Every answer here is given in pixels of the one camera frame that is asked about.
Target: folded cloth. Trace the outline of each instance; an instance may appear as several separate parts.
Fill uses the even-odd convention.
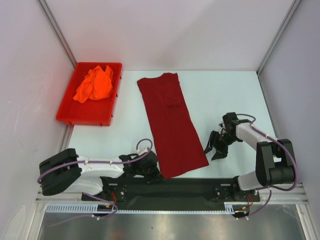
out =
[[[137,81],[149,120],[159,167],[169,179],[208,166],[180,88],[178,74]]]
[[[73,100],[83,104],[87,99],[100,100],[110,97],[113,90],[113,74],[113,70],[108,65],[105,71],[100,66],[90,69],[88,75],[84,77],[83,82],[77,88]]]

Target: red plastic tray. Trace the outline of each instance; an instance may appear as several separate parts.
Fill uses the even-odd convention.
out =
[[[73,100],[77,88],[85,79],[90,69],[100,66],[104,71],[106,66],[113,70],[113,93],[110,97],[100,100],[88,99],[84,103]],[[121,79],[122,64],[116,62],[79,62],[62,99],[56,119],[68,125],[110,126],[112,113]]]

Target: orange fabric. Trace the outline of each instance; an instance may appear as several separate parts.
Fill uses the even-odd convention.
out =
[[[83,82],[76,90],[73,100],[84,103],[87,99],[100,100],[111,96],[112,94],[112,76],[114,71],[106,66],[105,71],[100,66],[89,70],[88,75],[84,77]]]

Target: gray wall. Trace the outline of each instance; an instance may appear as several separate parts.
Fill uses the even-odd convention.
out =
[[[289,138],[320,223],[320,1],[305,0],[261,75],[270,113]]]
[[[73,67],[36,0],[1,1],[0,30],[0,238],[21,240],[39,163],[63,137],[55,116]]]

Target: red cloth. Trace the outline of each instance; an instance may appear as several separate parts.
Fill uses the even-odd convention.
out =
[[[164,73],[138,82],[154,139],[160,171],[169,179],[208,166],[191,122],[178,74]]]

